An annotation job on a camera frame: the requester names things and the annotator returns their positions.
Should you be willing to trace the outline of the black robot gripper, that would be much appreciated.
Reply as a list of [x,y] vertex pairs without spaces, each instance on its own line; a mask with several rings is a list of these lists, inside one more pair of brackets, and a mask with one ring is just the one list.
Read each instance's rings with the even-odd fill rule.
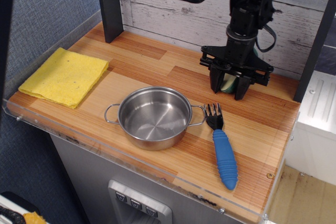
[[[214,93],[217,93],[226,73],[242,76],[243,72],[238,66],[244,66],[248,70],[255,71],[257,78],[255,83],[267,86],[270,74],[274,68],[261,60],[254,51],[257,45],[258,33],[241,35],[234,31],[227,31],[226,46],[202,46],[203,53],[200,64],[209,69],[210,85]],[[238,77],[235,92],[235,100],[242,100],[249,89],[250,77]]]

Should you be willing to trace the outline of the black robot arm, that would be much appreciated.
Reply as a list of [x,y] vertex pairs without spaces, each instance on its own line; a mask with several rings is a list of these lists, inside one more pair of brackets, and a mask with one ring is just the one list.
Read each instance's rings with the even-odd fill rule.
[[265,29],[273,37],[275,32],[267,25],[275,9],[272,0],[230,0],[231,20],[226,28],[225,46],[203,46],[200,64],[210,73],[211,89],[217,93],[224,77],[237,78],[235,99],[244,98],[252,84],[268,84],[273,67],[261,60],[256,52],[258,32]]

